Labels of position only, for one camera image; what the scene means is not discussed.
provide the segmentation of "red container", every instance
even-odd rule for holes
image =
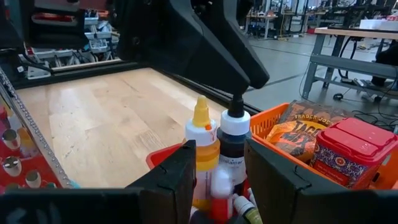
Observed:
[[[161,164],[167,157],[173,154],[181,144],[175,144],[174,146],[170,146],[155,152],[150,153],[147,156],[146,162],[150,169],[153,169],[155,166]]]
[[[308,28],[307,29],[308,34],[315,34],[315,28]]]
[[[349,189],[366,189],[397,147],[395,134],[346,118],[318,134],[311,166]]]

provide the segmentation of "snack bag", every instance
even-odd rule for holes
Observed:
[[[297,159],[309,163],[319,131],[351,115],[331,106],[317,105],[309,101],[293,101],[266,140]]]

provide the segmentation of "yellow bottle cap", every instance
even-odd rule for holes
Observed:
[[[204,128],[210,124],[209,107],[207,106],[206,97],[203,95],[198,97],[192,123],[198,128]]]

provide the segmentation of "gray floor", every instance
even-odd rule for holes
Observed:
[[[303,79],[308,67],[308,61],[315,43],[316,35],[306,35],[304,37],[289,38],[288,41],[279,40],[255,40],[249,39],[254,51],[259,56],[261,62],[269,72],[271,78],[267,85],[260,90],[249,89],[245,93],[244,99],[262,110],[269,109],[283,102],[299,100],[300,91],[303,87]],[[369,47],[371,44],[380,41],[365,39],[359,42],[359,45]],[[323,54],[331,54],[335,38],[327,37],[323,48]],[[343,54],[349,57],[352,53],[353,43],[350,42]],[[377,47],[370,50],[357,50],[354,59],[372,61],[375,60]],[[318,67],[317,75],[323,77],[326,67]],[[350,78],[371,79],[368,75],[349,73]],[[364,92],[357,93],[356,90],[350,90],[344,96],[348,100],[335,101],[335,93],[345,93],[348,89],[336,85],[330,85],[328,89],[322,88],[321,82],[313,84],[309,100],[343,108],[349,111],[360,110],[363,112],[377,112],[398,114],[398,100],[388,100],[383,98],[380,107],[373,101],[361,97],[366,95]]]

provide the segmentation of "wooden platform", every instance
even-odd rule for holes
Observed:
[[[144,68],[19,90],[69,178],[82,187],[125,187],[148,153],[179,143],[198,93]],[[224,108],[208,102],[219,122]]]

